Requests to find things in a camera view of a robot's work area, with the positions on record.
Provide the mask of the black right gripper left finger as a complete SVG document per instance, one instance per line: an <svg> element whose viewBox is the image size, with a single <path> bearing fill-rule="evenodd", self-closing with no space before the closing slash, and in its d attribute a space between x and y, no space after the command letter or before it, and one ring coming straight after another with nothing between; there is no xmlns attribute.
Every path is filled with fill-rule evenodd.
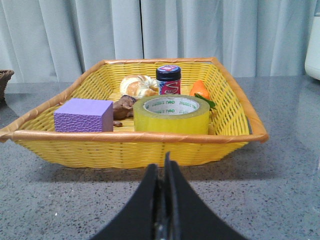
<svg viewBox="0 0 320 240"><path fill-rule="evenodd" d="M124 208L93 240L152 240L157 202L158 167L150 164Z"/></svg>

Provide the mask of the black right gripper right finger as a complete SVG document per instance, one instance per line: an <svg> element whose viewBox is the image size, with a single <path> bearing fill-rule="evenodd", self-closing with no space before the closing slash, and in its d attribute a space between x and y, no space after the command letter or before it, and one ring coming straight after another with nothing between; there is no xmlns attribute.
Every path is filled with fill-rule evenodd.
<svg viewBox="0 0 320 240"><path fill-rule="evenodd" d="M164 160L164 199L170 240L244 240L201 200L170 153Z"/></svg>

